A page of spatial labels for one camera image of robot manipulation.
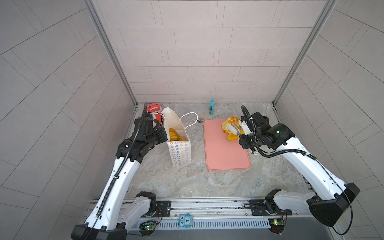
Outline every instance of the tiled wall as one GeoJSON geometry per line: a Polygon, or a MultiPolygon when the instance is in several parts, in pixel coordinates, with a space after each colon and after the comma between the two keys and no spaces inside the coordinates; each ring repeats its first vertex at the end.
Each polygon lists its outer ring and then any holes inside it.
{"type": "Polygon", "coordinates": [[[2,0],[0,238],[68,239],[132,110],[81,0],[2,0]]]}
{"type": "Polygon", "coordinates": [[[93,1],[139,102],[271,102],[324,3],[93,1]]]}
{"type": "Polygon", "coordinates": [[[349,239],[384,239],[383,12],[382,0],[339,0],[277,104],[311,153],[360,188],[349,239]]]}

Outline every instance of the bag handle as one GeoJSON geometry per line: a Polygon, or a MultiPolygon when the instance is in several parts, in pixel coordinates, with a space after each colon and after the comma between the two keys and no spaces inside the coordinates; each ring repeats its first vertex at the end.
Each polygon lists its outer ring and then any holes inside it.
{"type": "Polygon", "coordinates": [[[197,113],[190,112],[190,113],[187,113],[187,114],[184,114],[183,116],[181,116],[181,117],[180,117],[180,121],[181,121],[181,118],[182,118],[182,117],[184,117],[184,116],[186,116],[186,115],[188,115],[188,114],[191,114],[191,113],[193,113],[193,114],[196,115],[196,117],[197,117],[197,118],[196,118],[196,121],[195,121],[194,123],[192,123],[191,125],[186,126],[185,129],[187,129],[187,127],[192,126],[193,124],[195,124],[195,123],[197,122],[197,120],[199,119],[199,116],[197,115],[197,113]]]}

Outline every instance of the red plush toy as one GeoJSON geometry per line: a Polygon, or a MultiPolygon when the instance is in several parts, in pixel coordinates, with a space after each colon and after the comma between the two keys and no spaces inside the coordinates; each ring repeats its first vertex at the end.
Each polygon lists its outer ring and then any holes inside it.
{"type": "Polygon", "coordinates": [[[157,113],[161,113],[161,111],[163,111],[163,107],[159,103],[148,103],[147,112],[153,113],[152,114],[153,119],[157,119],[159,122],[161,121],[161,116],[157,113]]]}

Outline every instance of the small toy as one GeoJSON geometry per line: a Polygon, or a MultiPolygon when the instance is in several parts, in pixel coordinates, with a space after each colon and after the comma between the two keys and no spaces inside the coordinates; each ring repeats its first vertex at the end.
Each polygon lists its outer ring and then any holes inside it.
{"type": "Polygon", "coordinates": [[[193,216],[190,216],[189,214],[180,214],[179,215],[179,227],[186,227],[190,228],[193,226],[193,216]]]}
{"type": "Polygon", "coordinates": [[[159,122],[161,121],[161,116],[160,116],[161,111],[163,111],[163,106],[161,106],[159,103],[148,103],[147,112],[152,113],[153,119],[156,119],[159,122]]]}

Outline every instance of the croissant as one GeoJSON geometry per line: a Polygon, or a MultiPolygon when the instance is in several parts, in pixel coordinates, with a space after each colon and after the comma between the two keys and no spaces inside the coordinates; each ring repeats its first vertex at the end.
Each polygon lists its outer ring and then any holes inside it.
{"type": "Polygon", "coordinates": [[[180,137],[173,128],[170,128],[169,129],[169,138],[170,138],[170,141],[177,141],[180,137]]]}

